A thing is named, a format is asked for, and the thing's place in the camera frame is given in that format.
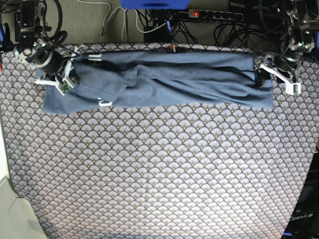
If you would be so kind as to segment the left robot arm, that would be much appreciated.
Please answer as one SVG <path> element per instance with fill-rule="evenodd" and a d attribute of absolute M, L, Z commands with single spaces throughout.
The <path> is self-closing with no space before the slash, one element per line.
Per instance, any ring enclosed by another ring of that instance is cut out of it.
<path fill-rule="evenodd" d="M 255 59 L 256 85 L 264 85 L 272 75 L 280 83 L 296 83 L 302 57 L 315 48 L 307 2 L 260 0 L 257 10 L 263 33 L 279 44 L 279 50 Z"/>

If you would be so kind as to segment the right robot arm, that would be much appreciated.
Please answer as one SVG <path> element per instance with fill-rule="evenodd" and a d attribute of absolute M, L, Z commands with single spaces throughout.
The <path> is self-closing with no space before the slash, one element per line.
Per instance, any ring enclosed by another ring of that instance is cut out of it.
<path fill-rule="evenodd" d="M 44 75 L 54 79 L 56 84 L 66 84 L 73 88 L 74 82 L 70 76 L 74 70 L 72 58 L 78 56 L 78 53 L 62 46 L 67 32 L 61 30 L 63 13 L 60 2 L 55 0 L 54 3 L 58 13 L 58 24 L 54 35 L 48 36 L 51 28 L 46 21 L 46 1 L 21 2 L 18 18 L 20 41 L 14 47 L 14 53 L 21 62 L 42 70 Z"/>

